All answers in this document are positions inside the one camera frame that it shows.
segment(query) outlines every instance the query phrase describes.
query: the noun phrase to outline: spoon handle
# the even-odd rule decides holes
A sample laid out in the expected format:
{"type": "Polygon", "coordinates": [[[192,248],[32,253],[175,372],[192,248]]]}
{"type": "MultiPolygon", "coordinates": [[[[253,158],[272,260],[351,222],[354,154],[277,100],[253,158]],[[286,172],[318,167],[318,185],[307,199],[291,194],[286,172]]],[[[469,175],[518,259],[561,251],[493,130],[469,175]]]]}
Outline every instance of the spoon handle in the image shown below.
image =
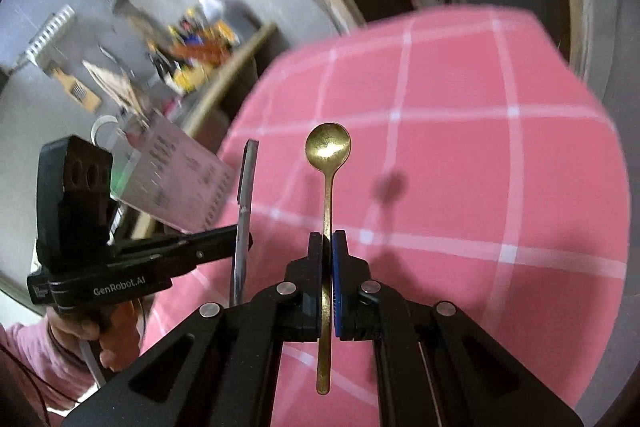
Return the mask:
{"type": "Polygon", "coordinates": [[[324,241],[322,242],[322,298],[321,298],[321,333],[318,340],[318,371],[316,374],[316,391],[318,394],[329,393],[331,386],[331,215],[334,176],[324,177],[324,241]]]}

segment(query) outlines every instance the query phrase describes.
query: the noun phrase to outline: pink checkered tablecloth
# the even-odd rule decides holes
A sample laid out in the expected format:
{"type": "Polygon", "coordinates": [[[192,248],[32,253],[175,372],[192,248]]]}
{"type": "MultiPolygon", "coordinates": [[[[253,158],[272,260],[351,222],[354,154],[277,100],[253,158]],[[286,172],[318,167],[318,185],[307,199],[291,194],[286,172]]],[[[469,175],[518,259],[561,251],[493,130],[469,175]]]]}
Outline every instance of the pink checkered tablecloth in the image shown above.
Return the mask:
{"type": "MultiPolygon", "coordinates": [[[[569,405],[609,339],[625,279],[629,195],[615,128],[537,20],[457,7],[372,25],[284,55],[234,122],[222,159],[260,140],[247,296],[279,282],[321,231],[318,123],[351,134],[334,228],[406,298],[457,303],[569,405]]],[[[229,203],[220,225],[237,220],[229,203]]],[[[156,300],[145,347],[206,301],[228,303],[229,261],[156,300]]],[[[378,424],[369,343],[284,347],[274,426],[378,424]]]]}

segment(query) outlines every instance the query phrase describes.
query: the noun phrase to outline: cable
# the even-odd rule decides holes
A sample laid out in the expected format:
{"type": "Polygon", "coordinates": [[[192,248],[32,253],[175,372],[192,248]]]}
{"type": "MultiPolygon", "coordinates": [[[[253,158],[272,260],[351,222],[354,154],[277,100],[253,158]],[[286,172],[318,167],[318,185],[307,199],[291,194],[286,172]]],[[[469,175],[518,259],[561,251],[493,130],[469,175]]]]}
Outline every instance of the cable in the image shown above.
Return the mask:
{"type": "Polygon", "coordinates": [[[140,305],[140,313],[142,313],[142,335],[140,335],[140,340],[145,338],[146,333],[146,314],[145,307],[142,305],[142,298],[138,299],[138,304],[140,305]]]}
{"type": "Polygon", "coordinates": [[[14,361],[14,363],[16,363],[18,366],[20,366],[20,368],[23,371],[26,371],[28,373],[30,373],[31,375],[33,375],[34,377],[36,377],[38,380],[40,380],[44,385],[46,385],[47,387],[50,388],[50,390],[55,391],[56,393],[58,393],[62,398],[69,400],[73,403],[80,403],[78,402],[78,400],[71,398],[70,396],[66,395],[65,393],[63,393],[62,391],[57,390],[55,387],[53,387],[49,382],[47,382],[46,380],[43,380],[40,375],[38,375],[36,372],[34,372],[33,370],[31,370],[29,367],[27,367],[26,365],[24,365],[11,351],[9,351],[6,347],[4,347],[3,345],[0,344],[0,349],[2,349],[4,351],[4,353],[14,361]]]}
{"type": "Polygon", "coordinates": [[[38,375],[36,375],[33,371],[31,371],[28,367],[26,367],[20,360],[18,360],[16,357],[14,357],[14,354],[11,353],[6,347],[4,347],[2,345],[0,345],[0,347],[5,352],[5,354],[8,355],[9,358],[12,359],[15,362],[15,364],[20,368],[20,370],[24,373],[24,376],[27,377],[27,379],[31,382],[31,385],[33,386],[33,388],[36,390],[36,393],[38,395],[38,399],[40,400],[40,406],[42,407],[42,413],[44,415],[44,421],[50,427],[51,426],[51,419],[49,418],[49,411],[47,410],[47,404],[44,401],[44,397],[42,396],[42,391],[37,386],[37,384],[33,381],[33,378],[31,378],[30,373],[34,374],[39,380],[42,380],[42,378],[38,377],[38,375]]]}

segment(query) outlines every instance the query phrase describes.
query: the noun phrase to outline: wooden board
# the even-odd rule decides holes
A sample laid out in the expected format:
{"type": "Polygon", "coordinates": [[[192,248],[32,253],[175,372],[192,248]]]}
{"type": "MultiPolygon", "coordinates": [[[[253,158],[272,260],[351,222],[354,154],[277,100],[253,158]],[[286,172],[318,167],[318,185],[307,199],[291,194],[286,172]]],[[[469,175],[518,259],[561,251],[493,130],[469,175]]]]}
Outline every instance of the wooden board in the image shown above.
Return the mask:
{"type": "Polygon", "coordinates": [[[62,70],[53,70],[54,78],[62,84],[65,92],[79,103],[85,110],[95,112],[102,100],[91,89],[86,87],[80,80],[70,74],[64,73],[62,70]]]}

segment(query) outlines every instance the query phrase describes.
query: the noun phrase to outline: spoon bowl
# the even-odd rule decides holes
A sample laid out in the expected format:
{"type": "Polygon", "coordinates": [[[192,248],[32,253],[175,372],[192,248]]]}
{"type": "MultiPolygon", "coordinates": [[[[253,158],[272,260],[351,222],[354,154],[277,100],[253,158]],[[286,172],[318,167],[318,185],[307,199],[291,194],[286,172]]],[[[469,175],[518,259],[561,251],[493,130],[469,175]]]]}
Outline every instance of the spoon bowl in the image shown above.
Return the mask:
{"type": "Polygon", "coordinates": [[[306,138],[306,159],[325,176],[333,176],[350,152],[351,137],[338,123],[320,124],[306,138]]]}

